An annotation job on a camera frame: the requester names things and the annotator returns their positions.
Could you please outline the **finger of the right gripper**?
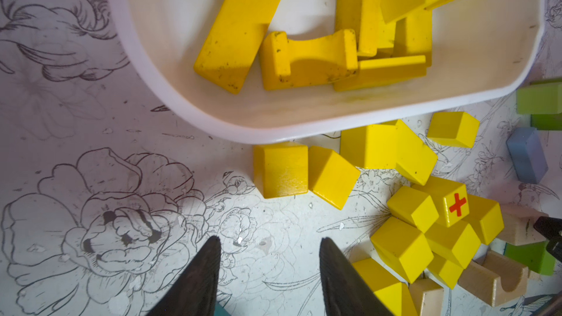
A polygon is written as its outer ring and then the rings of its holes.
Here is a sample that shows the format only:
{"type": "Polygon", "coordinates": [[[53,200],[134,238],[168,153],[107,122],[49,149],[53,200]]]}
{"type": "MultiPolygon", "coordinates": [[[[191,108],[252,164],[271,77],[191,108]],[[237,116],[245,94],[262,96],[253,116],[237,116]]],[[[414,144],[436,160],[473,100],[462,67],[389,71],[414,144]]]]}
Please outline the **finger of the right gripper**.
{"type": "Polygon", "coordinates": [[[561,262],[562,219],[554,217],[539,217],[534,223],[534,229],[547,239],[546,251],[558,262],[561,262]]]}

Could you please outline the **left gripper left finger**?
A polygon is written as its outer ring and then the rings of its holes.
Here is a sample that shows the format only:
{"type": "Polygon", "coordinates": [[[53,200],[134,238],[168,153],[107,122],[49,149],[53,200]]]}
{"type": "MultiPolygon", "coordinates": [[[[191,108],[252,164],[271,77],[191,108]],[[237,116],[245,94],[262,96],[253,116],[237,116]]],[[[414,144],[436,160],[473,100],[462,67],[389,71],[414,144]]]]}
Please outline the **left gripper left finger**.
{"type": "Polygon", "coordinates": [[[221,243],[209,238],[149,315],[213,315],[217,305],[221,243]]]}

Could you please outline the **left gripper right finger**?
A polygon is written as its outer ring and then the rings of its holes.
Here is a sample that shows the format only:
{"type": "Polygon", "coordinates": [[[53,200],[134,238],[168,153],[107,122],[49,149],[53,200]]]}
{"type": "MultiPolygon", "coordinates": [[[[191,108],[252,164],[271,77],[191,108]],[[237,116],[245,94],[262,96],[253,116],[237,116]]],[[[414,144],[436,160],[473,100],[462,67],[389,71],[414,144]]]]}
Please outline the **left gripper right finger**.
{"type": "Polygon", "coordinates": [[[331,238],[321,240],[319,269],[327,315],[392,314],[331,238]]]}

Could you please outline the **long yellow block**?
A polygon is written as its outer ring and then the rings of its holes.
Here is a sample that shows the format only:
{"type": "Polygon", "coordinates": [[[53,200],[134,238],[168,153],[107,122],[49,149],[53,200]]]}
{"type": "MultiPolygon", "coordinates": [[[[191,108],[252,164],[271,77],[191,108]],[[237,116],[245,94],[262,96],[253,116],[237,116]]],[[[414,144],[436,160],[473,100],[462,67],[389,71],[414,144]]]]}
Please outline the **long yellow block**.
{"type": "Polygon", "coordinates": [[[241,92],[281,0],[224,0],[194,64],[201,77],[241,92]]]}

